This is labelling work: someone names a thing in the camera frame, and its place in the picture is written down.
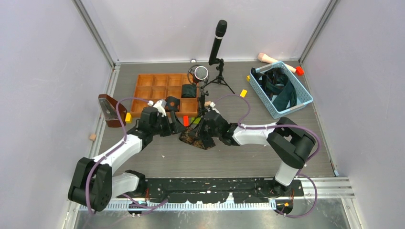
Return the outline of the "black key pattern tie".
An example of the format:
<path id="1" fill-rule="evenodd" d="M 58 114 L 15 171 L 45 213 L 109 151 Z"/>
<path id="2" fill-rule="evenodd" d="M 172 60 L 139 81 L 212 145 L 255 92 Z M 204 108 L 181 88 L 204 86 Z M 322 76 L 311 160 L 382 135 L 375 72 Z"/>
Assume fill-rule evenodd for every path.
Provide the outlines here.
<path id="1" fill-rule="evenodd" d="M 203 150 L 208 150 L 208 149 L 216 146 L 216 144 L 212 138 L 207 138 L 207 139 L 201 140 L 195 136 L 190 135 L 192 130 L 193 130 L 193 128 L 186 127 L 186 129 L 183 132 L 181 132 L 181 134 L 179 136 L 179 140 L 186 144 L 189 144 L 191 146 L 194 146 L 196 148 L 203 149 Z"/>

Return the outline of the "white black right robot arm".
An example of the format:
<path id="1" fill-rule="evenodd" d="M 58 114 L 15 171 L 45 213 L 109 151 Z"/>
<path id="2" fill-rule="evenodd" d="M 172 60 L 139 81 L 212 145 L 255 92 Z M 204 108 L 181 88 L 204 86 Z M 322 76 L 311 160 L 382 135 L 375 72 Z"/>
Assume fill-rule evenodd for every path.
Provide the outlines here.
<path id="1" fill-rule="evenodd" d="M 292 189 L 292 181 L 310 158 L 318 140 L 306 128 L 282 117 L 267 125 L 229 123 L 217 111 L 209 111 L 196 127 L 185 132 L 203 149 L 215 146 L 214 138 L 227 146 L 270 146 L 281 159 L 273 177 L 271 191 L 284 196 Z"/>

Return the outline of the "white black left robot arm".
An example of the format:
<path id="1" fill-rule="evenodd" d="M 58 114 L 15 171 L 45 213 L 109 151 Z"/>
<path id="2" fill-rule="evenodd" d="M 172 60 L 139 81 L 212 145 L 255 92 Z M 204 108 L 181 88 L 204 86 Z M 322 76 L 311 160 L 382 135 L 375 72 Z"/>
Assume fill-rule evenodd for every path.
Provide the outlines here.
<path id="1" fill-rule="evenodd" d="M 155 135 L 165 137 L 184 130 L 185 126 L 173 111 L 166 116 L 158 108 L 144 108 L 138 125 L 128 130 L 120 142 L 94 158 L 83 157 L 77 162 L 68 199 L 100 212 L 112 198 L 128 193 L 142 197 L 147 190 L 144 174 L 134 170 L 119 176 L 114 173 L 151 143 Z"/>

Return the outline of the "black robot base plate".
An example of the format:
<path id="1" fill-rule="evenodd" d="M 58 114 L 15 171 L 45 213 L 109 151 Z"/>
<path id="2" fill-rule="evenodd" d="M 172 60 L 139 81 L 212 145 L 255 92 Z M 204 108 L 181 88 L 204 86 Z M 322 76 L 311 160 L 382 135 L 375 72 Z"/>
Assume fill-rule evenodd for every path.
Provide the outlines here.
<path id="1" fill-rule="evenodd" d="M 277 185 L 272 178 L 148 178 L 137 190 L 128 192 L 131 198 L 142 198 L 152 203 L 196 204 L 224 203 L 233 198 L 235 203 L 264 203 L 271 198 L 302 197 L 300 180 L 288 187 Z"/>

